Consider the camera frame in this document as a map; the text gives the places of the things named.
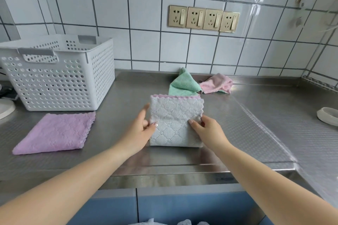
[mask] forearm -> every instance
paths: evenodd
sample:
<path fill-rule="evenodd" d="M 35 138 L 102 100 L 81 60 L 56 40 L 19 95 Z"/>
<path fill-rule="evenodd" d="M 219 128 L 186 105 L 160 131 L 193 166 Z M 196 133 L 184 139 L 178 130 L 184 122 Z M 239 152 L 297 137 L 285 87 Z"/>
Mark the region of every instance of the forearm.
<path fill-rule="evenodd" d="M 0 207 L 0 224 L 66 224 L 127 158 L 115 146 L 61 173 Z"/>
<path fill-rule="evenodd" d="M 338 211 L 323 199 L 229 143 L 216 155 L 275 225 L 338 224 Z"/>

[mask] white plastic basket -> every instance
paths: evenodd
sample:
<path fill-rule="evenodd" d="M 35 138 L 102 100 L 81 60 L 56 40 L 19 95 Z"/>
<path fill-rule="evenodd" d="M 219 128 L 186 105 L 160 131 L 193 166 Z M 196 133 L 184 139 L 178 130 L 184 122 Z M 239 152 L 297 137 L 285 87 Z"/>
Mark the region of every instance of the white plastic basket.
<path fill-rule="evenodd" d="M 111 38 L 50 35 L 0 44 L 0 60 L 29 111 L 94 111 L 115 79 Z"/>

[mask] stainless steel countertop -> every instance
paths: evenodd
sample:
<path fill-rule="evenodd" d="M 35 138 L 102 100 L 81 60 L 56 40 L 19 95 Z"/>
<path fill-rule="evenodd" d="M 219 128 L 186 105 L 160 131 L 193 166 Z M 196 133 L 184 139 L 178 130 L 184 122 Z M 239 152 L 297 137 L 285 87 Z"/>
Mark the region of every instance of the stainless steel countertop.
<path fill-rule="evenodd" d="M 107 149 L 149 96 L 167 94 L 175 77 L 118 71 L 82 150 L 12 155 L 15 145 L 45 114 L 28 112 L 18 102 L 16 111 L 0 120 L 0 192 L 32 188 Z M 207 77 L 210 75 L 194 76 L 197 81 Z M 234 82 L 230 95 L 202 95 L 204 112 L 221 124 L 236 147 L 285 176 L 296 167 L 324 199 L 338 206 L 337 177 L 333 178 L 338 172 L 338 158 L 334 158 L 337 129 L 315 118 L 315 111 L 322 106 L 337 106 L 336 94 L 307 82 L 292 87 L 298 83 L 296 79 L 234 77 Z M 324 104 L 327 99 L 330 105 Z M 206 147 L 152 146 L 128 159 L 102 189 L 233 182 L 228 169 Z"/>

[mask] gray towel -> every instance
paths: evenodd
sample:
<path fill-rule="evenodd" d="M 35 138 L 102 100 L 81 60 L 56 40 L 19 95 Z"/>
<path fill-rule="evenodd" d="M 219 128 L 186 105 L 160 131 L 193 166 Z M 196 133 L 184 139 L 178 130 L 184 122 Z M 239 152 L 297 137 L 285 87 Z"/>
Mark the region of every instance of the gray towel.
<path fill-rule="evenodd" d="M 201 122 L 204 100 L 200 96 L 152 95 L 150 123 L 158 122 L 150 138 L 152 146 L 201 147 L 198 134 L 189 119 Z"/>

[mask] pink towel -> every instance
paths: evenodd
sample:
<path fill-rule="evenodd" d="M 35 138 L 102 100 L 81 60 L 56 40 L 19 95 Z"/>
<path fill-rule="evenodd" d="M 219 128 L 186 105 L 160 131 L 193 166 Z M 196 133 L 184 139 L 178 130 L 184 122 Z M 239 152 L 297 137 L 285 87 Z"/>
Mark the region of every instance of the pink towel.
<path fill-rule="evenodd" d="M 218 73 L 213 75 L 207 81 L 200 83 L 200 87 L 204 93 L 222 92 L 231 93 L 230 89 L 233 83 L 231 78 Z"/>
<path fill-rule="evenodd" d="M 46 114 L 13 149 L 14 155 L 82 149 L 95 112 Z"/>

